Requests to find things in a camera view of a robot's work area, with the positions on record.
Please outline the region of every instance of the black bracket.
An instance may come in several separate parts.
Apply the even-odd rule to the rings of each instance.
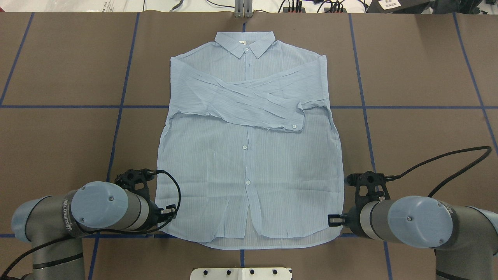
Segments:
[[[386,178],[384,174],[373,173],[372,171],[367,171],[363,174],[350,174],[346,178],[346,183],[349,186],[354,186],[356,188],[355,205],[358,213],[361,212],[363,207],[369,202],[391,199],[385,186],[387,180],[389,180],[389,178]],[[367,194],[365,196],[360,195],[363,186],[367,187]]]
[[[386,182],[395,180],[393,176],[384,176],[382,173],[373,173],[367,171],[363,174],[354,173],[346,177],[346,184],[354,186],[355,190],[355,207],[347,214],[330,214],[328,215],[329,227],[339,227],[341,225],[350,227],[353,232],[361,235],[363,230],[359,226],[360,213],[365,205],[372,201],[388,200],[391,199],[389,192],[385,186]],[[362,187],[367,188],[366,195],[360,195]]]
[[[114,180],[114,184],[122,189],[132,192],[143,197],[149,204],[149,210],[154,213],[155,218],[151,218],[150,224],[162,223],[176,218],[176,205],[171,204],[165,208],[158,208],[157,205],[150,200],[148,181],[154,179],[157,170],[150,169],[128,169],[125,173],[119,174]],[[143,188],[137,189],[137,184],[143,184]]]
[[[116,177],[116,179],[114,180],[114,184],[149,201],[150,193],[147,182],[154,179],[154,175],[155,172],[150,169],[128,169],[125,173],[119,174]],[[143,188],[137,189],[136,185],[140,183],[143,184]]]

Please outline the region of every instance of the shirt collar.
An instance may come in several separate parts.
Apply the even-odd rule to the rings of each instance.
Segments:
[[[254,41],[246,46],[239,41]],[[217,42],[224,49],[229,51],[237,58],[241,58],[244,49],[249,47],[256,58],[260,58],[268,48],[275,42],[273,32],[218,32],[215,37]]]

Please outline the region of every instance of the white label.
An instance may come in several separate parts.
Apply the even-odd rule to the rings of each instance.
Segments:
[[[102,7],[102,12],[113,12],[114,11],[114,0],[108,0],[104,2]]]
[[[398,0],[380,0],[378,3],[385,10],[401,6]]]

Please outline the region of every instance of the white mounting plate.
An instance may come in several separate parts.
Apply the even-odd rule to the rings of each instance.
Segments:
[[[190,280],[292,280],[291,271],[290,268],[194,269]]]

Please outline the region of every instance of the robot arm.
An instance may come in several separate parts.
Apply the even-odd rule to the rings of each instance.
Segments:
[[[498,214],[431,197],[390,200],[385,182],[383,174],[371,171],[348,176],[350,185],[367,186],[369,192],[357,192],[357,203],[347,214],[329,215],[329,226],[347,226],[359,237],[432,248],[437,280],[493,279]]]
[[[12,218],[18,239],[31,242],[33,248],[63,239],[33,252],[33,273],[24,279],[84,280],[81,237],[104,230],[145,234],[157,230],[145,231],[154,225],[174,219],[175,205],[162,209],[150,201],[146,182],[158,173],[163,172],[130,169],[119,175],[115,184],[91,182],[65,196],[22,204]],[[136,189],[137,183],[144,188]]]

